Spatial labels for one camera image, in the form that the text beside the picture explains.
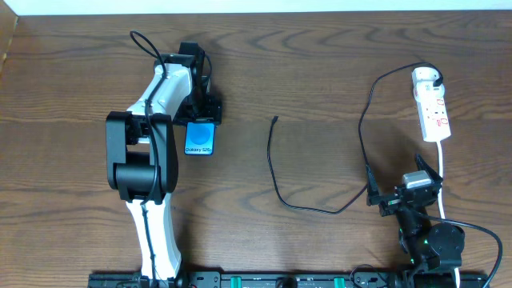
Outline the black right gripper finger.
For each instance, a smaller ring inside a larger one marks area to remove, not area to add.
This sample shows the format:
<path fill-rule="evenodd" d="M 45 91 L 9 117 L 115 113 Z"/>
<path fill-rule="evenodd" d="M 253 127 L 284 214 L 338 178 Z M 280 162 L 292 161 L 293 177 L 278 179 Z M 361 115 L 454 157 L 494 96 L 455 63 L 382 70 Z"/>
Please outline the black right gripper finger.
<path fill-rule="evenodd" d="M 376 182 L 374 173 L 370 166 L 366 164 L 366 177 L 367 177 L 367 197 L 366 204 L 368 206 L 375 206 L 379 204 L 380 193 L 378 184 Z"/>
<path fill-rule="evenodd" d="M 430 165 L 428 165 L 420 154 L 416 154 L 414 156 L 414 160 L 417 168 L 419 170 L 424 170 L 429 175 L 433 182 L 440 182 L 440 175 L 438 174 L 438 172 L 434 170 Z"/>

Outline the blue Galaxy smartphone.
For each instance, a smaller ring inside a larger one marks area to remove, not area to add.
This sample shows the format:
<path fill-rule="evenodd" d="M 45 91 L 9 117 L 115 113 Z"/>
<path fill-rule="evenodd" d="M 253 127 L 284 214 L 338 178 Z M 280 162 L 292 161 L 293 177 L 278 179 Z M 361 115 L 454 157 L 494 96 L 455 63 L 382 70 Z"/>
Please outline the blue Galaxy smartphone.
<path fill-rule="evenodd" d="M 186 127 L 186 155 L 210 156 L 214 152 L 215 124 L 189 122 Z"/>

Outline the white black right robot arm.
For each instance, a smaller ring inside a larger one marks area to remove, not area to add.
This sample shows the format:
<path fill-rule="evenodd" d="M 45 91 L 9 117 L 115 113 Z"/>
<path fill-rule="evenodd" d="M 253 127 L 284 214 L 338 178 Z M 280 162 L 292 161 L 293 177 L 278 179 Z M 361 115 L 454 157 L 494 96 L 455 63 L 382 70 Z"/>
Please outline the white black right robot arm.
<path fill-rule="evenodd" d="M 436 203 L 443 178 L 421 155 L 414 158 L 418 170 L 402 176 L 402 184 L 391 194 L 380 194 L 373 171 L 366 166 L 366 203 L 377 205 L 381 216 L 395 216 L 398 240 L 419 271 L 447 272 L 462 265 L 465 245 L 463 229 L 445 220 L 433 225 L 426 208 Z"/>

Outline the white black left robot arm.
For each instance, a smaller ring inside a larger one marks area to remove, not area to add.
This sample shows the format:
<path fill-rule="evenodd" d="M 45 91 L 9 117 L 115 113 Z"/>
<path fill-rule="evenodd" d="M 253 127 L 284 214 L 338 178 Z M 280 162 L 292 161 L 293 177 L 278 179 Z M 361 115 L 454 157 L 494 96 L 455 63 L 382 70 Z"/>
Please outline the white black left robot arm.
<path fill-rule="evenodd" d="M 168 283 L 179 276 L 182 255 L 172 227 L 171 199 L 178 182 L 174 126 L 186 129 L 184 153 L 211 156 L 222 122 L 222 102 L 210 93 L 210 62 L 196 42 L 176 54 L 152 52 L 154 77 L 126 111 L 106 118 L 110 188 L 126 203 L 137 229 L 142 276 Z"/>

